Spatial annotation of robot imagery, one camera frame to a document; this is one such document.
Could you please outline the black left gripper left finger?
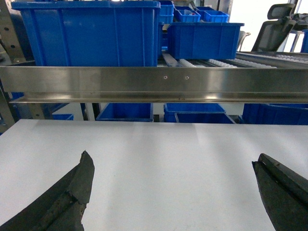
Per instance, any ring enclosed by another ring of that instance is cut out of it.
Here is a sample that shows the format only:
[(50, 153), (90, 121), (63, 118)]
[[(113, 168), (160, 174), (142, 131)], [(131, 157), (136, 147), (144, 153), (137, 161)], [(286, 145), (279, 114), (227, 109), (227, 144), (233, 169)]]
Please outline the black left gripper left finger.
[(2, 231), (83, 231), (94, 163), (84, 151), (78, 165), (29, 206), (1, 225)]

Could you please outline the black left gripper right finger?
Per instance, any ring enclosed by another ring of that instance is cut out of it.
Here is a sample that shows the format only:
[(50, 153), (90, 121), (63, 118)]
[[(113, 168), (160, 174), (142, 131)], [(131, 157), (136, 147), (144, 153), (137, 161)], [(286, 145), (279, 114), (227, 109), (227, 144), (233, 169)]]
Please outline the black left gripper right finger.
[(275, 230), (306, 231), (308, 180), (266, 154), (260, 154), (252, 166), (263, 206)]

